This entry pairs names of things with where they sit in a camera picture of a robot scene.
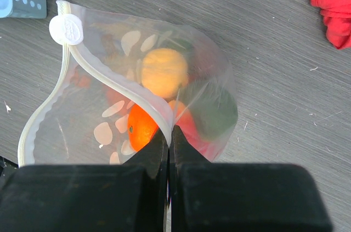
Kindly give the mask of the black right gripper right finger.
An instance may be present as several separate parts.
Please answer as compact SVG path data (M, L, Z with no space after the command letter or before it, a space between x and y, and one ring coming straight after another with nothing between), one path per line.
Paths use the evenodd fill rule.
M187 141L179 126L175 126L172 131L169 162L171 165L175 166L179 166L183 163L210 163L208 159Z

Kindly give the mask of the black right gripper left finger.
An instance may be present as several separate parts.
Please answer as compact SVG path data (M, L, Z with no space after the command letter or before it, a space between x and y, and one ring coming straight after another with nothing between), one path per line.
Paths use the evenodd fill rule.
M123 163L124 166L143 167L152 179L156 179L160 171L167 168L167 164L168 145L160 129L148 144Z

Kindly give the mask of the green orange fruit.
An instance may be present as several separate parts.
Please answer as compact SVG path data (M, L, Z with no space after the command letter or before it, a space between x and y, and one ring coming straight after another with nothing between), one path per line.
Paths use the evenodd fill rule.
M193 82L184 88L179 98L189 107L199 135L208 142L233 130L237 123L234 97L216 83Z

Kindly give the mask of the clear dotted zip bag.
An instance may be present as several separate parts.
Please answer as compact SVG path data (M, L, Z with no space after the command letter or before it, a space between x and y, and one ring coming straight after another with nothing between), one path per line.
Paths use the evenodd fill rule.
M126 162L137 152L127 130L134 104L152 117L169 144L177 125L168 103L182 102L182 91L193 82L216 83L235 99L231 63L201 31L64 0L56 4L58 13L49 23L49 32L62 47L60 75L22 131L19 166ZM154 95L141 83L142 61L158 48L174 49L188 63L188 84L169 99ZM216 158L233 130L210 141Z

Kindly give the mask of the yellow lemon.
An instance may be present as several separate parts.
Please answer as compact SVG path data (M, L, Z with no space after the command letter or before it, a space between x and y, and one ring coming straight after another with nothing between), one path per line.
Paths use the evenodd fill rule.
M142 61L141 83L154 95L172 98L188 84L188 63L174 49L153 49Z

